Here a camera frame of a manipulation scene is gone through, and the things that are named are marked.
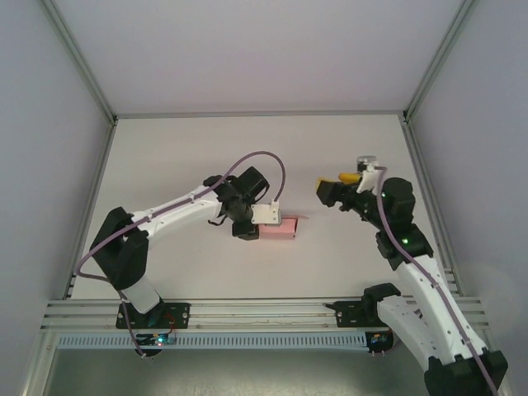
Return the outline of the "pink paper box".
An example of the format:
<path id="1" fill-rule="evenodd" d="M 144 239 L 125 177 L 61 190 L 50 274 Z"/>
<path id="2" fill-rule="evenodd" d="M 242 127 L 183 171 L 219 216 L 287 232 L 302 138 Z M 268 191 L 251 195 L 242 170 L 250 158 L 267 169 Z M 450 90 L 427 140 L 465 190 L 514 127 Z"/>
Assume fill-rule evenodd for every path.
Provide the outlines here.
<path id="1" fill-rule="evenodd" d="M 259 238 L 270 240 L 295 240 L 297 237 L 299 223 L 308 220 L 304 215 L 283 216 L 279 224 L 260 224 L 258 226 Z"/>

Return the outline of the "circuit board with green light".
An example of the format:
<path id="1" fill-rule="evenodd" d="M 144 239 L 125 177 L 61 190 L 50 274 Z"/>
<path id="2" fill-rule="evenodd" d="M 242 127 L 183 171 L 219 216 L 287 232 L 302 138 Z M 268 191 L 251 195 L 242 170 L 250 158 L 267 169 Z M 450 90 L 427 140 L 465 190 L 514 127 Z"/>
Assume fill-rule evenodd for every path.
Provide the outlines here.
<path id="1" fill-rule="evenodd" d="M 143 347 L 162 347 L 174 343 L 175 336 L 173 333 L 136 333 L 137 343 Z"/>

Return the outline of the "grey metal panel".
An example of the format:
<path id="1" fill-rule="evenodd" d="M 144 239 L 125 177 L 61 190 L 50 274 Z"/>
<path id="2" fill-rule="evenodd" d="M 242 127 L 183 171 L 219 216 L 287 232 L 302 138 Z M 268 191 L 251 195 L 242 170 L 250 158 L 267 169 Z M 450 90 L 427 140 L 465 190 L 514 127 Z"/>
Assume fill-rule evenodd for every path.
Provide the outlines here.
<path id="1" fill-rule="evenodd" d="M 402 343 L 343 350 L 56 350 L 45 396 L 429 396 Z"/>

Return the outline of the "aluminium table side rail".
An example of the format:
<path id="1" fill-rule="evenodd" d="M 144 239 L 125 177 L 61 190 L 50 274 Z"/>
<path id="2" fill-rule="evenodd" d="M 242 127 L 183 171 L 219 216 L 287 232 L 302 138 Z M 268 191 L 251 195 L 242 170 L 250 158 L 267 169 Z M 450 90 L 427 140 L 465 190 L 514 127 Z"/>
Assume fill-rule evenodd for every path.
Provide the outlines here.
<path id="1" fill-rule="evenodd" d="M 73 240 L 73 250 L 68 259 L 68 264 L 60 278 L 59 302 L 68 297 L 70 285 L 75 277 L 74 268 L 83 255 L 83 249 L 87 240 L 92 214 L 100 190 L 101 181 L 106 169 L 107 160 L 116 133 L 116 121 L 112 121 L 105 133 L 102 148 L 95 161 L 95 173 L 90 185 L 87 203 L 82 211 L 81 223 Z M 39 327 L 35 345 L 31 351 L 28 370 L 22 382 L 19 396 L 45 396 L 46 385 L 50 371 L 54 363 L 54 356 L 59 343 L 60 335 L 49 329 Z"/>
<path id="2" fill-rule="evenodd" d="M 404 112 L 400 116 L 403 135 L 408 146 L 409 156 L 412 160 L 414 172 L 417 175 L 418 184 L 422 192 L 422 199 L 426 207 L 428 219 L 431 223 L 431 229 L 435 239 L 436 252 L 439 254 L 439 261 L 444 269 L 449 269 L 454 276 L 457 291 L 455 294 L 459 297 L 467 297 L 481 304 L 479 297 L 467 294 L 466 290 L 460 283 L 459 273 L 456 268 L 455 254 L 452 249 L 450 238 L 447 233 L 446 224 L 441 215 L 439 200 L 432 184 L 432 179 L 426 165 L 425 157 L 413 129 L 411 122 L 406 118 Z"/>

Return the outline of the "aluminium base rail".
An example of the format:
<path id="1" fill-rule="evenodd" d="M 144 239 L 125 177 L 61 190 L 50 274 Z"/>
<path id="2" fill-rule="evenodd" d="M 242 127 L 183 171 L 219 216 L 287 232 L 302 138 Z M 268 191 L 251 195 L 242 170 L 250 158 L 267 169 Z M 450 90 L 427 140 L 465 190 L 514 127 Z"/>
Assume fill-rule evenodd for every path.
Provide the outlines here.
<path id="1" fill-rule="evenodd" d="M 190 299 L 187 332 L 332 332 L 329 299 Z M 41 327 L 55 332 L 115 332 L 120 302 L 69 299 L 47 304 Z"/>

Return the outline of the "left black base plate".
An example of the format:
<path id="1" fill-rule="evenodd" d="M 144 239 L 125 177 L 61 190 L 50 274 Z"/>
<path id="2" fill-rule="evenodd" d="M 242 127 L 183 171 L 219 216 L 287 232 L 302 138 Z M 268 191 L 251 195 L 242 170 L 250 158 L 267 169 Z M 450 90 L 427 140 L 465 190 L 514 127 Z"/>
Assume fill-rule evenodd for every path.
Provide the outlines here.
<path id="1" fill-rule="evenodd" d="M 120 305 L 117 313 L 115 327 L 126 329 L 125 314 L 128 314 L 130 328 L 141 330 L 170 330 L 187 329 L 191 306 L 188 303 L 158 304 L 145 314 L 139 313 L 131 303 Z"/>

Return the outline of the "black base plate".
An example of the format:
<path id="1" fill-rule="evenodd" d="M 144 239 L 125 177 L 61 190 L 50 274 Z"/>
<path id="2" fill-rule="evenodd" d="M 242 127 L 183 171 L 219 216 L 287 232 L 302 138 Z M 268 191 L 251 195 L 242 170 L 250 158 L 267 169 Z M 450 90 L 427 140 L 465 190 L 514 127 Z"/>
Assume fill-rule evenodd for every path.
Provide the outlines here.
<path id="1" fill-rule="evenodd" d="M 115 327 L 126 329 L 125 314 L 128 314 L 130 328 L 141 330 L 170 330 L 187 329 L 191 306 L 188 303 L 158 304 L 145 314 L 139 313 L 131 303 L 120 305 L 117 313 Z"/>
<path id="2" fill-rule="evenodd" d="M 378 315 L 372 310 L 364 307 L 357 300 L 335 301 L 326 304 L 328 309 L 335 313 L 336 324 L 339 328 L 386 328 Z"/>

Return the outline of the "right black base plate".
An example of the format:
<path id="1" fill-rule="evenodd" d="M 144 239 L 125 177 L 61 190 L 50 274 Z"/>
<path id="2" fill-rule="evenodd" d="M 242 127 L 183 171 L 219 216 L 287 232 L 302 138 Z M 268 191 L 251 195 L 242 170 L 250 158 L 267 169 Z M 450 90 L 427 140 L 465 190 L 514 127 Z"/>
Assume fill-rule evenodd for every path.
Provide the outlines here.
<path id="1" fill-rule="evenodd" d="M 357 300 L 335 301 L 326 304 L 328 309 L 335 313 L 336 324 L 339 328 L 386 328 L 378 315 L 372 310 L 364 307 Z"/>

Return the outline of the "aluminium frame post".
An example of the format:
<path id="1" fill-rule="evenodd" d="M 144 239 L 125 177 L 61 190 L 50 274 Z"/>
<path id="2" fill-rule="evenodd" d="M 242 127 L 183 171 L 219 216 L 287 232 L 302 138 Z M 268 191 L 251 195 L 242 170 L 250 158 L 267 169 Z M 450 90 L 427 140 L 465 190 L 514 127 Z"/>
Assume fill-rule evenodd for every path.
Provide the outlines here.
<path id="1" fill-rule="evenodd" d="M 81 78 L 86 89 L 89 91 L 97 108 L 104 115 L 108 125 L 115 126 L 117 115 L 112 110 L 111 105 L 106 99 L 100 84 L 98 83 L 86 57 L 84 56 L 73 32 L 71 31 L 63 13 L 59 9 L 56 0 L 36 0 L 42 9 L 45 17 L 48 19 L 50 26 L 58 36 L 60 44 L 64 47 L 70 58 L 78 76 Z"/>
<path id="2" fill-rule="evenodd" d="M 451 51 L 454 49 L 465 25 L 469 21 L 474 9 L 478 6 L 480 0 L 461 0 L 453 20 L 443 35 L 441 42 L 428 64 L 417 89 L 412 95 L 410 102 L 403 111 L 403 119 L 409 123 L 417 114 L 427 94 L 431 90 L 440 71 L 442 70 Z"/>

